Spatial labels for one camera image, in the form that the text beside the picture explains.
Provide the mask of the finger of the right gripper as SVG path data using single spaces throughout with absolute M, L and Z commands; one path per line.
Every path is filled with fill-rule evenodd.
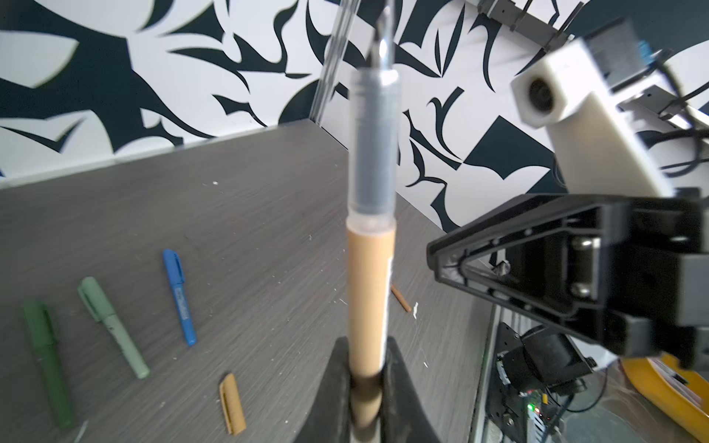
M 631 201 L 523 195 L 427 246 L 437 282 L 578 338 L 605 334 Z

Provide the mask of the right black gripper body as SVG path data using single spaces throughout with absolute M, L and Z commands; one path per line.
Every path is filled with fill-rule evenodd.
M 619 356 L 666 353 L 708 366 L 708 200 L 696 190 L 633 199 L 614 269 L 604 345 Z

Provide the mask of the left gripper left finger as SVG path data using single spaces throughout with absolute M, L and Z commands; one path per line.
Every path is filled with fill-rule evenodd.
M 349 343 L 338 338 L 315 400 L 295 442 L 349 442 L 351 437 Z

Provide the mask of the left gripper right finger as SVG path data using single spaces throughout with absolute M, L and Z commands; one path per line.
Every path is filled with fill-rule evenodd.
M 440 442 L 419 400 L 397 341 L 388 337 L 386 345 L 383 369 L 383 441 Z

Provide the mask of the tan pen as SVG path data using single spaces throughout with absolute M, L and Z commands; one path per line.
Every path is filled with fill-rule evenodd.
M 346 229 L 352 432 L 373 439 L 382 406 L 391 265 L 395 248 L 395 173 L 400 76 L 393 67 L 395 3 L 375 25 L 369 60 L 350 90 L 352 145 Z
M 413 308 L 411 305 L 407 302 L 405 299 L 403 293 L 394 285 L 391 285 L 391 292 L 393 293 L 394 297 L 396 300 L 399 302 L 403 310 L 407 313 L 410 314 L 413 311 Z

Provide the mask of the blue pen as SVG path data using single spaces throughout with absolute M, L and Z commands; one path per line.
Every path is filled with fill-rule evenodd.
M 189 310 L 188 299 L 186 299 L 184 289 L 186 279 L 181 260 L 172 249 L 164 249 L 162 259 L 186 344 L 189 347 L 194 346 L 198 342 L 198 337 Z

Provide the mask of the green pen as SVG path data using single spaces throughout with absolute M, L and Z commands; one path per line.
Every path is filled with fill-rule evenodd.
M 111 334 L 136 378 L 145 380 L 151 371 L 99 282 L 94 277 L 82 279 L 78 294 L 90 316 Z
M 22 312 L 30 347 L 40 369 L 53 419 L 60 428 L 70 429 L 75 426 L 76 418 L 49 309 L 44 302 L 28 300 L 24 302 Z

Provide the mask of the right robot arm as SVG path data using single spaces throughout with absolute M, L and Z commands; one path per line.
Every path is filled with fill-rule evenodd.
M 501 355 L 519 392 L 575 393 L 592 363 L 574 339 L 708 367 L 708 202 L 694 190 L 524 195 L 431 242 L 427 259 L 438 282 L 537 323 Z

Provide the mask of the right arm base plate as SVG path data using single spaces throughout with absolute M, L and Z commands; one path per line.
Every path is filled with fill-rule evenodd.
M 491 442 L 526 442 L 521 393 L 507 380 L 502 365 L 502 357 L 522 343 L 519 335 L 504 322 L 497 326 L 495 332 L 486 400 L 487 435 L 491 437 Z

